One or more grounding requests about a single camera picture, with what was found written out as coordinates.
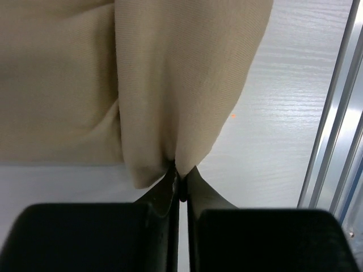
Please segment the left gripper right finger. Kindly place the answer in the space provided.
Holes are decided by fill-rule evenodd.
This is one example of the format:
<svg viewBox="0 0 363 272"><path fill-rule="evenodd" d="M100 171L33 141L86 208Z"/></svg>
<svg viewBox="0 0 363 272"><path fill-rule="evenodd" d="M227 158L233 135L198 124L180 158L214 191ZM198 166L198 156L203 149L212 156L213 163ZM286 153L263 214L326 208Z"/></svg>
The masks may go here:
<svg viewBox="0 0 363 272"><path fill-rule="evenodd" d="M317 209L243 209L197 168L180 182L191 271L358 271L337 220Z"/></svg>

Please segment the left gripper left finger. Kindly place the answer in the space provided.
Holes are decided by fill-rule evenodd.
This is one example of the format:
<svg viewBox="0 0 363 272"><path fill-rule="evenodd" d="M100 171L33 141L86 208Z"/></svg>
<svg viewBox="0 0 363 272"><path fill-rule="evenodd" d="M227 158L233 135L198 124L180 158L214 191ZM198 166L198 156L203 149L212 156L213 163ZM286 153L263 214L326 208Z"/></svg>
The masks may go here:
<svg viewBox="0 0 363 272"><path fill-rule="evenodd" d="M17 217L2 271L177 271L179 175L133 203L42 203Z"/></svg>

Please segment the beige t shirt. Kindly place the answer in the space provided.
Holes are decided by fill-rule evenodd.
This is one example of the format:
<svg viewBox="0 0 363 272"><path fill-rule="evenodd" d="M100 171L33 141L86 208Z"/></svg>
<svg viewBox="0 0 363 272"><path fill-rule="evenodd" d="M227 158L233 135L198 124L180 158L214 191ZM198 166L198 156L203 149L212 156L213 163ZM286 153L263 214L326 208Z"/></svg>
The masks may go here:
<svg viewBox="0 0 363 272"><path fill-rule="evenodd" d="M272 1L2 1L1 161L124 163L147 188L211 151Z"/></svg>

